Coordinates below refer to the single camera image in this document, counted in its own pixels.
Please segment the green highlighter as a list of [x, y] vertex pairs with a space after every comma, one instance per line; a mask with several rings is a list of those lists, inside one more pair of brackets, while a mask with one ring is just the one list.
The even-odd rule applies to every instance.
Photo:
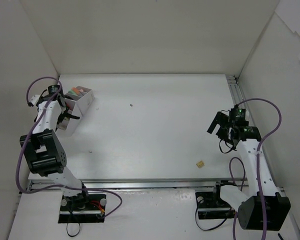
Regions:
[[72, 91], [72, 90], [69, 90], [68, 92], [67, 92], [67, 94], [69, 94], [69, 95], [74, 95], [74, 96], [78, 96], [74, 91]]

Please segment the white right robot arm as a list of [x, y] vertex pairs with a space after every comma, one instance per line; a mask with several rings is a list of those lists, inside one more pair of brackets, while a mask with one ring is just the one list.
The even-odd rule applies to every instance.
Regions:
[[271, 176], [262, 150], [259, 129], [250, 126], [246, 110], [235, 106], [228, 114], [216, 113], [207, 132], [231, 145], [240, 155], [248, 180], [249, 194], [228, 181], [215, 184], [211, 200], [217, 206], [229, 204], [235, 210], [239, 225], [244, 230], [278, 232], [291, 209], [288, 197], [282, 196]]

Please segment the small tan staples box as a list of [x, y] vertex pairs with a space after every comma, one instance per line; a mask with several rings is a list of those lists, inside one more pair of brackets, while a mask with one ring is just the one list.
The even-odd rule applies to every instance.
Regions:
[[204, 165], [205, 165], [205, 163], [203, 161], [199, 161], [199, 162], [196, 163], [196, 166], [198, 168], [202, 168]]

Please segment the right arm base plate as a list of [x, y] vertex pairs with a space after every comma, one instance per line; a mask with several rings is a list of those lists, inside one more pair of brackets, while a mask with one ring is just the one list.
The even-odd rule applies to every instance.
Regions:
[[214, 190], [199, 190], [195, 192], [196, 215], [199, 220], [228, 220], [248, 196], [236, 186], [222, 186]]

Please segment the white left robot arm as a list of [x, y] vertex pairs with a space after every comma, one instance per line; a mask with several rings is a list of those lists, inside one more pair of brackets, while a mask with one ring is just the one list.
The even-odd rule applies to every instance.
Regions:
[[59, 185], [66, 201], [84, 210], [90, 204], [89, 194], [83, 182], [67, 167], [66, 152], [56, 135], [64, 121], [77, 121], [80, 117], [72, 115], [60, 85], [51, 85], [47, 91], [47, 95], [36, 95], [30, 101], [37, 106], [38, 113], [30, 137], [20, 137], [23, 155], [31, 173], [47, 177]]

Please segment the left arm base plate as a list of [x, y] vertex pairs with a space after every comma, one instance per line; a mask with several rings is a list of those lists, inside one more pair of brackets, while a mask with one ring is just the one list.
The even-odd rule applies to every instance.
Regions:
[[77, 207], [63, 196], [60, 202], [57, 223], [103, 223], [105, 221], [106, 204], [107, 195], [104, 193], [90, 193], [89, 200], [83, 208]]

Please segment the orange cap highlighter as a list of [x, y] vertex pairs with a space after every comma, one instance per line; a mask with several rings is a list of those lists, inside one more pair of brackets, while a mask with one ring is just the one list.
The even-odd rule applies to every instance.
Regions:
[[77, 89], [76, 87], [72, 87], [71, 90], [78, 96], [83, 96], [83, 92]]

